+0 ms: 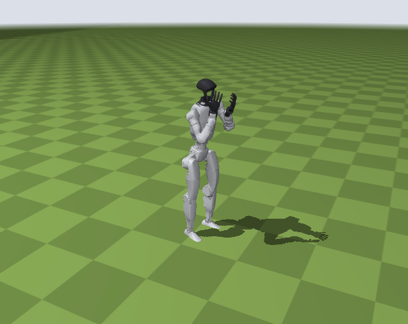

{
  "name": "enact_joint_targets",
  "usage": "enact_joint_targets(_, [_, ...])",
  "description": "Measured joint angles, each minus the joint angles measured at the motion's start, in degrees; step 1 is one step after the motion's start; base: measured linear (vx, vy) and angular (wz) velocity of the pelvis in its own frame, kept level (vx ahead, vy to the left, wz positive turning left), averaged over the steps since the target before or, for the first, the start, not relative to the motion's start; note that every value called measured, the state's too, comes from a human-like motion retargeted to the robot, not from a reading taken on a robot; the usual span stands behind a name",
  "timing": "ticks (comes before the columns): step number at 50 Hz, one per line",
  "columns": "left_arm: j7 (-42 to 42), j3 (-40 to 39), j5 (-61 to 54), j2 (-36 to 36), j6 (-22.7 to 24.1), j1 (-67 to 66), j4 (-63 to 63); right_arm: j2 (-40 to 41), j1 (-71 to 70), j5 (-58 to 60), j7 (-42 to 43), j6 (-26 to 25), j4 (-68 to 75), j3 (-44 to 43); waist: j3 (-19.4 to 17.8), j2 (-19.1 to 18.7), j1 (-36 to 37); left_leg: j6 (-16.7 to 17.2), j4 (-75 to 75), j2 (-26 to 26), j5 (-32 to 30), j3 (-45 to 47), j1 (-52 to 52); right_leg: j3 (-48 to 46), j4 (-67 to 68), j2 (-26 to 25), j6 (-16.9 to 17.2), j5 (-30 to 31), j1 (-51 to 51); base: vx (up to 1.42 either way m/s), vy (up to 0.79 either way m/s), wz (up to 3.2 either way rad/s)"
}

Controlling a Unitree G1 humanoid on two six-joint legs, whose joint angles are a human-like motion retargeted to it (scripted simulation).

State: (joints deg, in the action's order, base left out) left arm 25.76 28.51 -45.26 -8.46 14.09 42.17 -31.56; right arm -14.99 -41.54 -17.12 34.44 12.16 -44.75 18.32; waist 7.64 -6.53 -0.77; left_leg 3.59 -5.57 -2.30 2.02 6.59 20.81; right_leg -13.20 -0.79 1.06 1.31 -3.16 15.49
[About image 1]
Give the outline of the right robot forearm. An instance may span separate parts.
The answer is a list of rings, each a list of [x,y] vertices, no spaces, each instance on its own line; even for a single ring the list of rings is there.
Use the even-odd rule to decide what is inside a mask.
[[[213,125],[216,123],[216,114],[210,113],[210,117],[208,118],[208,123],[203,128],[201,134],[198,137],[199,142],[205,142],[209,135],[212,134]]]

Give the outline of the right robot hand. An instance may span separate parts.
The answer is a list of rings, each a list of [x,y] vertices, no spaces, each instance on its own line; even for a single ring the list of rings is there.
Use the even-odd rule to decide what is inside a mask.
[[[220,107],[220,103],[221,103],[221,99],[222,99],[223,94],[221,94],[221,97],[220,97],[219,102],[218,102],[220,92],[218,92],[218,95],[217,95],[217,98],[216,98],[216,91],[215,91],[213,100],[212,100],[212,93],[213,93],[213,90],[211,92],[210,101],[208,99],[208,96],[206,96],[206,100],[207,100],[207,103],[208,103],[209,108],[210,108],[208,116],[210,117],[210,113],[212,113],[212,114],[216,114],[216,117],[217,117],[217,113],[218,113],[217,109]],[[215,101],[215,98],[216,98],[216,101]]]

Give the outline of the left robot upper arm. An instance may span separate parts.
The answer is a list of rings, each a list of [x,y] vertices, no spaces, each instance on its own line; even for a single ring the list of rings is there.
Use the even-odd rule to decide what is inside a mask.
[[[218,102],[219,102],[219,100],[218,100]],[[230,131],[230,130],[232,130],[233,128],[235,128],[234,126],[232,126],[232,127],[227,127],[226,126],[226,124],[225,124],[225,119],[224,119],[224,115],[223,115],[223,113],[224,113],[224,111],[225,111],[225,108],[224,108],[224,105],[223,105],[223,102],[221,101],[221,103],[220,103],[220,107],[217,109],[218,110],[218,116],[220,117],[220,119],[223,121],[223,123],[224,123],[224,128],[225,128],[225,130],[226,131]]]

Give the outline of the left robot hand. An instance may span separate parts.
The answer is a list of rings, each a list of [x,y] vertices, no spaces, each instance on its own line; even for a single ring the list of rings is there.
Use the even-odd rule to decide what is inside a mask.
[[[234,94],[234,93],[232,93],[232,95],[231,95],[232,97],[230,97],[230,99],[232,99],[232,101],[229,101],[229,102],[231,102],[231,105],[230,105],[230,107],[227,107],[227,109],[226,109],[226,113],[225,113],[225,116],[226,117],[229,117],[230,116],[230,114],[232,114],[233,113],[233,110],[234,110],[234,108],[235,108],[235,104],[236,104],[236,99],[237,99],[237,97],[236,97],[236,95]]]

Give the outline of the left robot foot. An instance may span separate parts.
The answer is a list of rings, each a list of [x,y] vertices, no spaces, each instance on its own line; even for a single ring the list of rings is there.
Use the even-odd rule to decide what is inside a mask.
[[[208,220],[208,221],[209,221],[209,220]],[[202,221],[202,224],[203,224],[203,225],[207,225],[207,226],[209,226],[209,227],[216,228],[216,229],[220,229],[220,228],[221,228],[221,227],[220,227],[219,225],[217,225],[214,221],[211,221],[210,223],[206,223],[206,220],[205,220],[205,219]]]

